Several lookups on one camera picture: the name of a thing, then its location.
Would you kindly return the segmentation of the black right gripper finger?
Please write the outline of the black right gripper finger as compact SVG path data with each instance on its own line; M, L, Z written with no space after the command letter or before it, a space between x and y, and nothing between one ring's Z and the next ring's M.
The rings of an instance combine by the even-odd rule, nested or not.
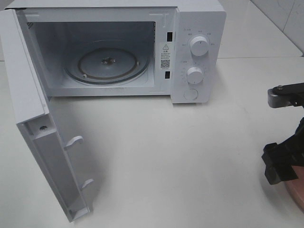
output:
M262 160L266 165L265 177L269 184L278 184L299 178L292 168L292 165L296 164L296 160L284 143L267 144L263 149Z

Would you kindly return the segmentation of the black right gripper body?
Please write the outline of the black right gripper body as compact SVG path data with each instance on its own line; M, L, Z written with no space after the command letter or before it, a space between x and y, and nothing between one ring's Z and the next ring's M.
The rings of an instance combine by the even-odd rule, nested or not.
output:
M304 118L301 119L294 135L284 141L284 166L304 165Z

